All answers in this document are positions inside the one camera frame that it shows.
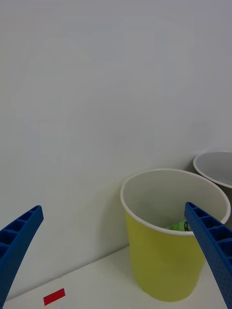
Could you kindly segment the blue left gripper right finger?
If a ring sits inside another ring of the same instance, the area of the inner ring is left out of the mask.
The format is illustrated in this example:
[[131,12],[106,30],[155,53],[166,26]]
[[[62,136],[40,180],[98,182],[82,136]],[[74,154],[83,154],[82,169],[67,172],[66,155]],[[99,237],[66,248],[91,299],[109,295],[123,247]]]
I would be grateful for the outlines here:
[[185,218],[213,273],[227,308],[232,308],[232,230],[191,202]]

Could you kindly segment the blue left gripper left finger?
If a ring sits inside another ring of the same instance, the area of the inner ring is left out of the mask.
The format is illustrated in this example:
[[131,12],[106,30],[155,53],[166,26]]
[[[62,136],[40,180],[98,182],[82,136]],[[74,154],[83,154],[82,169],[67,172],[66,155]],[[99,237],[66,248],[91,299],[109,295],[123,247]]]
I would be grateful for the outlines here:
[[0,231],[0,302],[4,303],[24,256],[44,220],[35,206]]

